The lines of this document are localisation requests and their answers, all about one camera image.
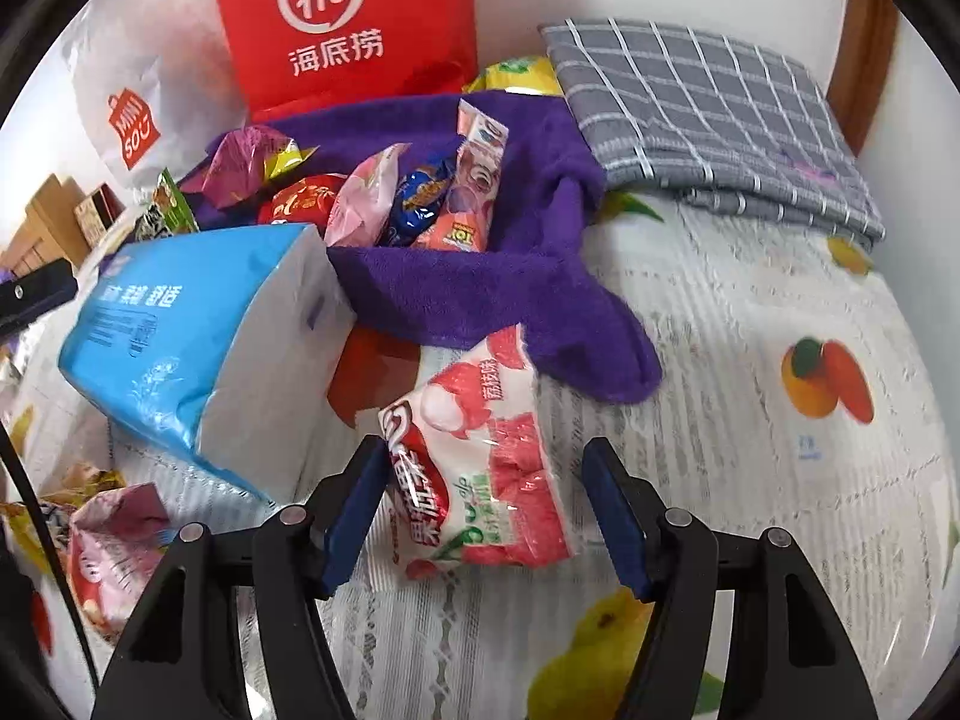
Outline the purple towel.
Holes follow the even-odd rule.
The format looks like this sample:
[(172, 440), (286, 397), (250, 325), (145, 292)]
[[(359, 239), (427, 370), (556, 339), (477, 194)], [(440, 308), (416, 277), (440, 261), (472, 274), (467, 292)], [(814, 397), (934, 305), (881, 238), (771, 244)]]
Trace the purple towel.
[(348, 174), (407, 142), (407, 171), (455, 148), (462, 99), (508, 127), (485, 252), (337, 247), (329, 259), (358, 320), (425, 346), (469, 349), (522, 323), (540, 372), (608, 403), (640, 403), (662, 380), (633, 310), (587, 273), (581, 244), (601, 206), (604, 171), (563, 98), (506, 91), (387, 98), (265, 122), (319, 146), (306, 172)]

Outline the grey checked folded cloth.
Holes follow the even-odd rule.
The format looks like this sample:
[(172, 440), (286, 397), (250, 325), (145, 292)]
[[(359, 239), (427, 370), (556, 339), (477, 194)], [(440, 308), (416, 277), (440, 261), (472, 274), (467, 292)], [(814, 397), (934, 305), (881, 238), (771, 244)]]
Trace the grey checked folded cloth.
[(565, 20), (540, 36), (608, 187), (862, 247), (884, 239), (825, 94), (788, 55), (658, 21)]

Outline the pink and yellow snack packet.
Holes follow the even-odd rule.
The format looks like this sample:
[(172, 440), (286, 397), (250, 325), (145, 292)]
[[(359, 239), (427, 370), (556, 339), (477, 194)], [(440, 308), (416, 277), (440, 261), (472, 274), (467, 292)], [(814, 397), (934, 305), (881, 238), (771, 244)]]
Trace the pink and yellow snack packet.
[(316, 153), (301, 148), (268, 125), (248, 125), (224, 135), (205, 167), (181, 182), (184, 193), (200, 193), (218, 210), (245, 202), (269, 182), (285, 176)]

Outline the pink strawberry snack stick packet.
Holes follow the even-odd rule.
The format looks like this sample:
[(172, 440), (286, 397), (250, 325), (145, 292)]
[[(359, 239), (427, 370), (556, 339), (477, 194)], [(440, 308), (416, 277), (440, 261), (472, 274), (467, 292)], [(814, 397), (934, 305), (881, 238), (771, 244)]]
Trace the pink strawberry snack stick packet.
[(464, 137), (454, 177), (436, 221), (413, 241), (415, 249), (485, 252), (503, 176), (509, 128), (470, 104), (459, 103), (457, 133)]

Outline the brown wooden door frame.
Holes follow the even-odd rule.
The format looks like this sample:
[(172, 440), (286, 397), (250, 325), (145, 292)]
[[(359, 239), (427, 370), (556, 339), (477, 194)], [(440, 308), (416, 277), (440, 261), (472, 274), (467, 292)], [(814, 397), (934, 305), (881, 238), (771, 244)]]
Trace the brown wooden door frame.
[(846, 0), (827, 101), (854, 154), (861, 153), (884, 93), (898, 21), (892, 0)]

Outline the pink lychee jelly packet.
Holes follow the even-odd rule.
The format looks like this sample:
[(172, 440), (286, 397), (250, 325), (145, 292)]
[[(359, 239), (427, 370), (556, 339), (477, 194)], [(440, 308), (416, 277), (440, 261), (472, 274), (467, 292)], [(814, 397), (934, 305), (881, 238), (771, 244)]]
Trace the pink lychee jelly packet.
[(410, 580), (574, 556), (540, 433), (520, 323), (500, 328), (377, 413), (392, 463), (394, 562)]

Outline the blue snack packet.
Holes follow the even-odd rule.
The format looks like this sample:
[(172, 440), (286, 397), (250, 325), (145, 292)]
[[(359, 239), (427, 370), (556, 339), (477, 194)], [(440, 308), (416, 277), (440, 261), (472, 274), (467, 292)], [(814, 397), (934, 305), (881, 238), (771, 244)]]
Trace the blue snack packet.
[(443, 208), (455, 172), (455, 156), (434, 158), (407, 172), (394, 193), (381, 245), (407, 247), (427, 231)]

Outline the blue tissue pack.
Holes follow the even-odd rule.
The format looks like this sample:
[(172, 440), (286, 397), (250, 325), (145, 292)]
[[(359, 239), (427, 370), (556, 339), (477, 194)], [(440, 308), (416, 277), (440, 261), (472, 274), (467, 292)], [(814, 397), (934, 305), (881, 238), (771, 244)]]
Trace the blue tissue pack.
[(353, 323), (312, 224), (192, 232), (114, 255), (59, 369), (127, 431), (286, 504)]

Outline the red Haidilao paper bag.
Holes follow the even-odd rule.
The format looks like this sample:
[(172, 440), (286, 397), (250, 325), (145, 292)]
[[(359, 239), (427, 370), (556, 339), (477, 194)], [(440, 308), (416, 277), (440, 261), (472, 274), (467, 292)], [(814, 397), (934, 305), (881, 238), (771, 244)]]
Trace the red Haidilao paper bag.
[(252, 119), (457, 93), (477, 75), (473, 0), (217, 0)]

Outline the pale pink nougat packet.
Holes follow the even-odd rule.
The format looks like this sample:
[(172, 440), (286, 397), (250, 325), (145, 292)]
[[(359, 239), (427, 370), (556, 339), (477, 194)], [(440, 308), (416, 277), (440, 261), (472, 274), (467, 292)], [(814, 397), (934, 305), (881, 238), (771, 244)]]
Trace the pale pink nougat packet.
[(363, 161), (335, 197), (325, 226), (327, 247), (373, 247), (394, 204), (398, 160), (408, 143), (394, 143)]

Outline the white Miniso shopping bag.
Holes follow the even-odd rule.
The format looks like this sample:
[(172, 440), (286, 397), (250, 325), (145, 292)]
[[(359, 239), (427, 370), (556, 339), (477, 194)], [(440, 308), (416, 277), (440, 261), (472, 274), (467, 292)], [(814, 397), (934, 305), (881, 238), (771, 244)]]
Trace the white Miniso shopping bag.
[(127, 190), (184, 177), (247, 121), (215, 0), (89, 0), (62, 57), (86, 135)]

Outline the yellow snack bag behind towel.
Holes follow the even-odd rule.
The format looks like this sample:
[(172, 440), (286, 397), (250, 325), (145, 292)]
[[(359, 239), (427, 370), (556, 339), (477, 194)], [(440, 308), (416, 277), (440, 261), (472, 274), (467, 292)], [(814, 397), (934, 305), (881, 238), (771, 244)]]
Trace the yellow snack bag behind towel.
[(464, 93), (507, 91), (535, 96), (562, 96), (555, 70), (545, 55), (526, 55), (496, 62), (483, 68), (477, 78), (464, 86)]

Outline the fruit print table cover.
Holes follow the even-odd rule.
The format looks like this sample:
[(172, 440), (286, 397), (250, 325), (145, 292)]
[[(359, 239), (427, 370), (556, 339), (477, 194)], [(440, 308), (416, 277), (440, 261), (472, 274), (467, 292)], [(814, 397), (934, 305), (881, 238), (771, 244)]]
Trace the fruit print table cover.
[(958, 644), (957, 473), (913, 335), (878, 275), (795, 227), (664, 200), (591, 226), (583, 259), (654, 343), (656, 393), (602, 405), (539, 383), (540, 429), (578, 537), (540, 571), (410, 582), (379, 517), (320, 610), (363, 718), (517, 718), (535, 673), (617, 577), (579, 483), (593, 437), (709, 527), (788, 530), (850, 634), (885, 718), (907, 718)]

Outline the green snack packet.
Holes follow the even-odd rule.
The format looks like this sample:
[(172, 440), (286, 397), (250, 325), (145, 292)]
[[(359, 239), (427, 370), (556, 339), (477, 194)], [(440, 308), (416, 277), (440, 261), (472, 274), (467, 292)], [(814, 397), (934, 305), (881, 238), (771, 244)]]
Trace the green snack packet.
[(176, 181), (172, 179), (171, 172), (163, 169), (156, 187), (149, 194), (145, 210), (135, 223), (133, 240), (154, 241), (199, 231), (200, 226), (195, 220), (194, 211)]

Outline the red foil snack packet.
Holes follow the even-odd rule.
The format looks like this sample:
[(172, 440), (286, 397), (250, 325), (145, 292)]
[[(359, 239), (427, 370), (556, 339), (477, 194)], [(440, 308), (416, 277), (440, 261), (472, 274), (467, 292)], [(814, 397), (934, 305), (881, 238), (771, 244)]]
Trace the red foil snack packet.
[(347, 177), (316, 174), (282, 188), (257, 211), (259, 224), (309, 223), (324, 232), (332, 206)]

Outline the pink crumpled snack packet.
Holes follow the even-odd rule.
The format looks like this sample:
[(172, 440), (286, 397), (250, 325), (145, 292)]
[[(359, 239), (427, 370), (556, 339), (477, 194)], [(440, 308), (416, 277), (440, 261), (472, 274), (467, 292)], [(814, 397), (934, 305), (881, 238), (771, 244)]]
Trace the pink crumpled snack packet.
[(68, 582), (76, 605), (116, 644), (166, 553), (171, 520), (155, 484), (96, 493), (68, 524)]

